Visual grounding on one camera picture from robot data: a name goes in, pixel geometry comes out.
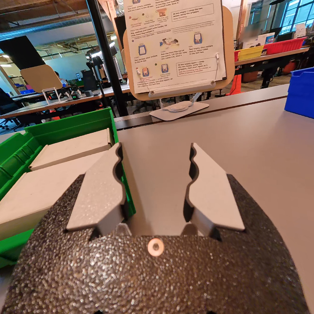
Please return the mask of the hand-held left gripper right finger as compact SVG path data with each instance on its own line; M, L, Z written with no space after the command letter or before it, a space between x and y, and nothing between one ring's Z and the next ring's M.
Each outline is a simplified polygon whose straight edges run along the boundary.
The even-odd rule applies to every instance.
M245 225L226 171L199 145L191 143L183 216L203 236L218 228L243 232Z

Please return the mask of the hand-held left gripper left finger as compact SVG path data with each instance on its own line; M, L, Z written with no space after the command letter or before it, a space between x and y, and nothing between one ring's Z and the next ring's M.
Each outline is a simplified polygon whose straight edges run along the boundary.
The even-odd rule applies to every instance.
M86 171L67 231L95 228L105 236L128 219L122 160L122 144L118 142Z

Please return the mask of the white cardboard mailer box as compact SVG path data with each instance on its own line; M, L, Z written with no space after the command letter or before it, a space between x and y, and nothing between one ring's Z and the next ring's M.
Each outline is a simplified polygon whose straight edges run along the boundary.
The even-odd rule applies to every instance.
M0 240L33 229L76 178L104 153L23 174L0 202Z
M47 144L30 164L29 169L36 171L107 151L114 144L115 139L109 128L58 143Z

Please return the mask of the green plastic bin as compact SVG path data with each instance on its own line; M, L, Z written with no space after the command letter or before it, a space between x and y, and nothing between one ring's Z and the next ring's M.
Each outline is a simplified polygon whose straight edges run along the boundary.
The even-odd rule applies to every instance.
M111 109L101 109L61 120L33 125L25 128L25 133L15 133L1 143L0 155L0 198L1 200L15 183L29 172L31 162L39 155L47 144L55 144L92 132L109 128L114 143L118 142L116 125ZM30 222L26 218L18 218L9 223L9 227L1 226L0 268L17 263L23 246L29 239L41 214L35 214Z

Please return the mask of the blue plastic bin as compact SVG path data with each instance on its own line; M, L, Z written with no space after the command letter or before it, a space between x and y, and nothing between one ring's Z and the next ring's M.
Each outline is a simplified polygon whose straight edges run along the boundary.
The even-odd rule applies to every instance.
M291 72L285 111L314 118L314 68Z

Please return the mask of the long background table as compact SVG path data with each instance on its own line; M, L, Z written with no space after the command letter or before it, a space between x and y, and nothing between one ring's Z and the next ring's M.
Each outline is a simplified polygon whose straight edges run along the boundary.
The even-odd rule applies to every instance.
M102 94L100 94L100 95L91 96L91 97L80 97L77 100L68 99L68 100L65 100L61 103L57 103L56 101L53 101L52 103L48 104L47 102L42 101L42 102L30 104L26 107L17 109L15 111L11 111L9 113L5 113L5 114L1 115L0 118L1 119L9 119L10 118L11 119L11 118L16 118L17 116L23 116L23 115L27 115L27 114L31 114L31 113L35 113L35 112L42 112L42 111L53 109L53 108L59 108L59 107L63 107L63 106L73 105L73 104L80 104L80 103L94 101L94 100L102 100L102 98L103 98L103 96L102 96Z
M270 60L270 59L286 57L286 56L292 56L292 55L296 55L296 54L300 54L300 53L305 53L309 49L310 49L310 47L307 46L307 47L302 47L301 49L292 50L292 51L288 51L288 52L281 52L281 53L277 53L277 54L264 55L264 56L259 56L259 57L255 57L255 58L251 58L251 59L236 61L235 66L251 64L251 63L256 63L256 62L260 62L260 61L266 61L266 60Z

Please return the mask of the red object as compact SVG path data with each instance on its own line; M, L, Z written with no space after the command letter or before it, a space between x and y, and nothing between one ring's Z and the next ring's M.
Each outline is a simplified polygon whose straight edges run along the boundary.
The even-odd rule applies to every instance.
M230 92L226 96L241 94L241 79L241 74L234 76Z

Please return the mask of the brown and black board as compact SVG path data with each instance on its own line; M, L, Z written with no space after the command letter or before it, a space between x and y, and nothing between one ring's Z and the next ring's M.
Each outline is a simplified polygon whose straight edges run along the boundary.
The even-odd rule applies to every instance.
M26 36L0 42L1 50L20 70L22 78L35 92L63 87L55 71L47 65Z

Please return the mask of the yellow box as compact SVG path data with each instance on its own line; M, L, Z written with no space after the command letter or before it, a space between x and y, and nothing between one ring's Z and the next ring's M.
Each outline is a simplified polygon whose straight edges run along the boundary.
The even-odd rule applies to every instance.
M264 45L238 50L238 61L249 60L261 56Z

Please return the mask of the wooden display board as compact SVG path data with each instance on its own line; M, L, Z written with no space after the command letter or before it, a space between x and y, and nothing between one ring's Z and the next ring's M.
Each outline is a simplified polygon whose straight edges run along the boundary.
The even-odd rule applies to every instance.
M234 44L233 44L233 17L230 10L222 6L222 15L223 15L223 35L224 35L224 46L225 46L225 65L226 65L226 79L216 81L216 86L209 91L219 90L226 87L233 79L235 74L235 62L234 62ZM131 68L131 57L130 49L128 43L127 31L123 35L123 44L124 49L122 50L122 59L126 67L129 79L129 89L131 94L138 100L155 100L154 98L149 98L148 93L135 93L134 91L134 79L133 79L133 70Z

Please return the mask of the printed instruction sheet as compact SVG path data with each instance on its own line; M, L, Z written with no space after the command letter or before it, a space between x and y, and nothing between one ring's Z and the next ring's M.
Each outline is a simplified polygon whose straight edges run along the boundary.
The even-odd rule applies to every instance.
M226 79L222 1L126 0L135 93Z

